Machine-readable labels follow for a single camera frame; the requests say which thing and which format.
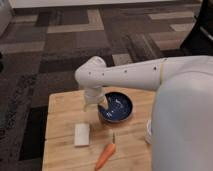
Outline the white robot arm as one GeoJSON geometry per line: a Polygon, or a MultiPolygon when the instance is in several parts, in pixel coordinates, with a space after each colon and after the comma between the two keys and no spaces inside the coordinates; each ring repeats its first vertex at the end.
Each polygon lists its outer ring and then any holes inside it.
{"type": "Polygon", "coordinates": [[[104,86],[154,91],[152,171],[213,171],[213,56],[169,57],[108,67],[94,56],[75,71],[88,104],[104,86]]]}

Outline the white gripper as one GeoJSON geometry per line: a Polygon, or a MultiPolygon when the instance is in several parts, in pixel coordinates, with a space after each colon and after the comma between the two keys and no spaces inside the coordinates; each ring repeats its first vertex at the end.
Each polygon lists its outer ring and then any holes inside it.
{"type": "Polygon", "coordinates": [[[93,104],[98,105],[101,113],[107,113],[109,111],[109,103],[105,102],[105,94],[102,87],[85,88],[84,101],[84,111],[93,104]]]}

